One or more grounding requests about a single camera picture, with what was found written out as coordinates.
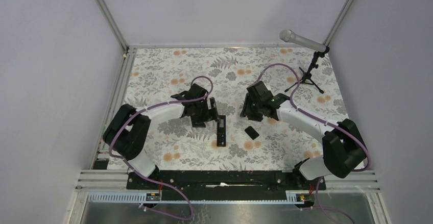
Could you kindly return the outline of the black remote control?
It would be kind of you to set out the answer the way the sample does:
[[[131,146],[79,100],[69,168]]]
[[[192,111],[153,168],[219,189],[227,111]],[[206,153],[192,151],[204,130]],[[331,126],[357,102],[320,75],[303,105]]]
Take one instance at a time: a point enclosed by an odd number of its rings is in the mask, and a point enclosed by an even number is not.
[[[217,147],[225,147],[226,146],[226,116],[225,115],[219,115],[217,120],[217,141],[216,145]]]

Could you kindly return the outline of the black remote battery cover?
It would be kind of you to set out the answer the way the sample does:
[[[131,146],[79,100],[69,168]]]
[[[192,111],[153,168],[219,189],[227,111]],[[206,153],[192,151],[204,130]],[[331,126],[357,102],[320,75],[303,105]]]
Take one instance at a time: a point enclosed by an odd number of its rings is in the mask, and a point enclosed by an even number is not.
[[[260,136],[260,134],[252,126],[248,126],[244,129],[244,131],[252,140],[257,139]]]

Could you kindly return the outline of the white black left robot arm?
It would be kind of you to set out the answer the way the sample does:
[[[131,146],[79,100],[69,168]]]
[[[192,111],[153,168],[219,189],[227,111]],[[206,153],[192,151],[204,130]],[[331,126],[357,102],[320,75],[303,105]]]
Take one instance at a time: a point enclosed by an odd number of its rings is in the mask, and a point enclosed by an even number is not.
[[[121,159],[139,175],[139,182],[147,189],[158,184],[156,164],[147,155],[144,147],[149,130],[173,119],[191,118],[192,127],[203,127],[219,115],[214,97],[198,84],[188,91],[172,95],[166,102],[150,107],[135,108],[122,105],[105,129],[102,140],[109,151],[116,151]]]

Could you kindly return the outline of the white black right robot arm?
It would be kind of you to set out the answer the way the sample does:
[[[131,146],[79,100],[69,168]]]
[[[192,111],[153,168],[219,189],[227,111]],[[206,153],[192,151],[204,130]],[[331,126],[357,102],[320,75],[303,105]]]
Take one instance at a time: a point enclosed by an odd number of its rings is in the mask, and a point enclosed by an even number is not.
[[[273,95],[262,81],[247,87],[241,116],[253,121],[268,117],[288,123],[322,144],[320,157],[295,165],[293,183],[299,189],[306,189],[313,180],[327,175],[343,179],[368,157],[360,132],[352,120],[331,122],[320,118],[296,106],[285,94]]]

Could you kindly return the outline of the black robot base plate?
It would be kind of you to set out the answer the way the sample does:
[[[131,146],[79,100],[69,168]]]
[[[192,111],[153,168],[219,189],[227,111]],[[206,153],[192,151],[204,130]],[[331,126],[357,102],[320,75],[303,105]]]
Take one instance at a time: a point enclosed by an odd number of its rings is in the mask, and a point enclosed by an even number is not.
[[[301,191],[309,193],[314,187],[326,190],[323,180],[305,180],[298,173],[282,170],[155,170],[150,181],[130,172],[126,189],[169,191],[188,196],[192,193],[231,193],[236,196],[249,196],[266,191]]]

